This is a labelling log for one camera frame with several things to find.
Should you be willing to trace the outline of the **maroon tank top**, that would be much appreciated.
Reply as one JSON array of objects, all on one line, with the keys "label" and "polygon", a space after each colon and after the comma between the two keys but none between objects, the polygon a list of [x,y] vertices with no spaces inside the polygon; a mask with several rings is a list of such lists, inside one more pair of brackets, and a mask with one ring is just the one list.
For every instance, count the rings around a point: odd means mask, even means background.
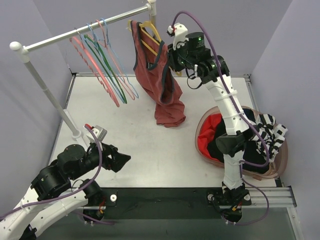
[{"label": "maroon tank top", "polygon": [[[159,46],[141,30],[140,22],[131,20],[131,36],[135,50],[133,71],[136,80],[155,102],[154,118],[157,125],[166,128],[178,127],[185,119],[185,105],[180,100],[183,92],[172,75],[168,46],[161,40]],[[154,55],[143,43],[146,42],[156,53]]]}]

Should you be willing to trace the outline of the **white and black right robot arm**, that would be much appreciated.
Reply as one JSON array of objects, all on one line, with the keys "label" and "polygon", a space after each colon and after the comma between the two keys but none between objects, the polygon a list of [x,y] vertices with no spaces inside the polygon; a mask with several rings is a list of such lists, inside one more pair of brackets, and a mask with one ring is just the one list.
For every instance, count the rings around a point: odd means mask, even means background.
[{"label": "white and black right robot arm", "polygon": [[191,77],[199,77],[214,98],[222,115],[226,133],[216,139],[224,158],[224,178],[221,197],[227,204],[250,200],[242,180],[241,160],[246,143],[252,136],[249,120],[231,83],[229,69],[223,57],[205,46],[203,32],[168,30],[173,38],[168,46],[169,65],[175,71],[192,70]]}]

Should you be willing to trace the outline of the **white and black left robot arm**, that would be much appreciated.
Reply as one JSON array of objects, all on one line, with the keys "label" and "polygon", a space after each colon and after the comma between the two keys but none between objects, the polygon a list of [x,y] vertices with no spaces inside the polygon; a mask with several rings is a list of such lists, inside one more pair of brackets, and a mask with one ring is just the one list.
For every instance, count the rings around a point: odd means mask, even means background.
[{"label": "white and black left robot arm", "polygon": [[94,178],[84,180],[78,189],[68,193],[71,182],[94,169],[117,173],[130,159],[117,147],[104,143],[92,143],[87,150],[78,144],[67,146],[39,172],[16,207],[0,218],[0,238],[35,240],[76,208],[103,202],[102,189]]}]

